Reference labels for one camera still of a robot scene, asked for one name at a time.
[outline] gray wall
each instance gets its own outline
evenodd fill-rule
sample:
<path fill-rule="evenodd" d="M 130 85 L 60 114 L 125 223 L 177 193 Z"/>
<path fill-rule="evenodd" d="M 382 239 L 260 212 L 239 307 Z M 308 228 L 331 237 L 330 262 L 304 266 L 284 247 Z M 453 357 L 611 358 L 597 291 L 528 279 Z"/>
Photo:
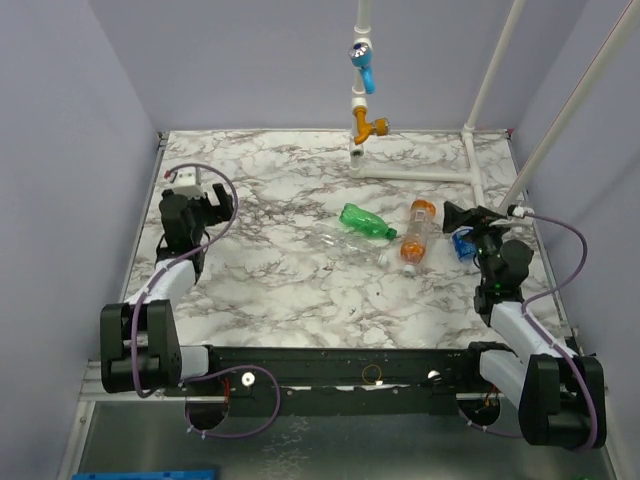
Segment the gray wall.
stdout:
<path fill-rule="evenodd" d="M 86 0 L 0 2 L 0 478 L 55 478 L 157 140 Z"/>
<path fill-rule="evenodd" d="M 459 128 L 512 0 L 374 0 L 375 116 Z M 479 126 L 513 127 L 586 0 L 527 2 Z M 91 0 L 158 129 L 350 126 L 357 0 Z"/>
<path fill-rule="evenodd" d="M 626 4 L 627 0 L 591 0 L 586 6 L 516 129 L 520 162 L 539 142 Z M 596 352 L 604 364 L 623 443 L 635 456 L 637 472 L 630 478 L 640 477 L 638 78 L 640 29 L 610 65 L 529 188 L 539 212 L 572 222 L 589 241 L 587 265 L 562 299 L 587 352 Z M 555 229 L 544 228 L 543 234 L 556 277 L 565 278 L 576 266 L 579 243 Z"/>

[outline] marble tabletop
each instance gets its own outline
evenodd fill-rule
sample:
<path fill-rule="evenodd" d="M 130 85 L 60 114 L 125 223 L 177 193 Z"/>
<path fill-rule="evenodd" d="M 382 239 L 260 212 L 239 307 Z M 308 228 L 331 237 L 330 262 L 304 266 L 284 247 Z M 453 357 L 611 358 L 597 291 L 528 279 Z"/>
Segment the marble tabletop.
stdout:
<path fill-rule="evenodd" d="M 476 135 L 488 206 L 497 206 L 516 176 L 503 134 Z M 442 204 L 473 206 L 469 186 L 353 179 L 348 133 L 341 131 L 174 132 L 161 174 L 185 162 L 203 162 L 226 173 L 240 196 L 236 223 L 209 250 L 200 281 L 174 307 L 180 343 L 270 347 L 459 348 L 500 337 L 473 310 L 480 280 L 460 263 L 439 228 Z M 465 171 L 459 134 L 394 133 L 366 143 L 367 165 Z M 220 180 L 204 173 L 204 183 Z M 162 235 L 158 210 L 168 183 L 160 177 L 131 272 L 133 293 L 153 271 Z M 400 244 L 378 241 L 390 266 L 354 265 L 309 241 L 311 227 L 341 228 L 346 202 L 374 212 L 400 234 L 417 197 L 438 210 L 420 274 L 401 273 Z M 217 231 L 221 226 L 211 229 Z M 525 298 L 548 281 L 532 229 L 519 232 L 536 250 Z M 532 311 L 556 335 L 566 333 L 554 300 Z"/>

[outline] blue bin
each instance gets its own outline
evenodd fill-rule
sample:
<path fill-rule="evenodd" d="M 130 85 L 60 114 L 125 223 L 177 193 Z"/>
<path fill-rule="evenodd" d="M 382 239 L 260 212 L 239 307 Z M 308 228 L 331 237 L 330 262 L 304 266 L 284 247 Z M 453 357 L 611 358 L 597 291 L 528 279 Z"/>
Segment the blue bin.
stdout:
<path fill-rule="evenodd" d="M 71 480 L 216 480 L 213 470 L 155 473 L 82 473 Z"/>

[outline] blue faucet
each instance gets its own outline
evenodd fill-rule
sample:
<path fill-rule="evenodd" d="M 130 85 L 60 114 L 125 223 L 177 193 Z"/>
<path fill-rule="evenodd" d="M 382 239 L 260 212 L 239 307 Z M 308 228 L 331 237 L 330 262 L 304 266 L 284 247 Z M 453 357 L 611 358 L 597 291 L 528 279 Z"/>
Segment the blue faucet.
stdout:
<path fill-rule="evenodd" d="M 362 75 L 362 83 L 364 84 L 364 91 L 368 95 L 371 95 L 376 91 L 376 84 L 373 81 L 373 70 L 371 69 L 371 58 L 373 53 L 369 44 L 359 42 L 351 47 L 349 50 L 349 57 L 353 66 L 360 70 Z"/>

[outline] bottle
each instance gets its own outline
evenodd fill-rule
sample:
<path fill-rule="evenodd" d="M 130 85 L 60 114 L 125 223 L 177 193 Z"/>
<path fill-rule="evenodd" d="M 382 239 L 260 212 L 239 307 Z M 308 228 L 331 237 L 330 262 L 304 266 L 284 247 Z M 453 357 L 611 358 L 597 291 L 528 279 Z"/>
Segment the bottle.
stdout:
<path fill-rule="evenodd" d="M 379 216 L 356 207 L 353 203 L 345 204 L 340 214 L 340 221 L 348 227 L 355 228 L 372 238 L 393 240 L 398 231 L 390 228 Z"/>
<path fill-rule="evenodd" d="M 406 263 L 402 273 L 407 276 L 416 274 L 416 267 L 427 252 L 427 237 L 435 216 L 436 207 L 431 202 L 418 199 L 411 205 L 409 227 L 400 248 L 400 256 Z"/>
<path fill-rule="evenodd" d="M 381 249 L 369 243 L 365 238 L 358 237 L 348 232 L 327 227 L 320 223 L 313 226 L 309 235 L 311 243 L 327 246 L 335 256 L 342 256 L 349 263 L 378 265 L 386 267 L 389 264 L 387 256 Z"/>

